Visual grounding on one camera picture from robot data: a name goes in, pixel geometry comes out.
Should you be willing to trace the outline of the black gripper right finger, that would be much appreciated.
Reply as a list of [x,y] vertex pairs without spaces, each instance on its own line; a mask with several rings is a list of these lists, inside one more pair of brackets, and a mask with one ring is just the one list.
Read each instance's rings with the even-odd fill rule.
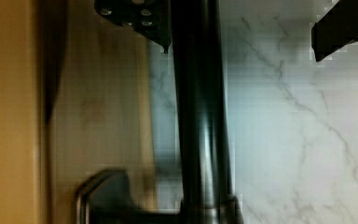
[[317,62],[358,41],[358,0],[338,0],[311,29],[311,46]]

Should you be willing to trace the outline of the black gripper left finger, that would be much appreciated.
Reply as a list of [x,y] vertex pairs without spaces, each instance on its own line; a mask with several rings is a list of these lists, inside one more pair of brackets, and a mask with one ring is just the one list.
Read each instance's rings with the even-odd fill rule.
[[172,43],[170,0],[94,0],[94,9],[117,26],[136,33],[169,51]]

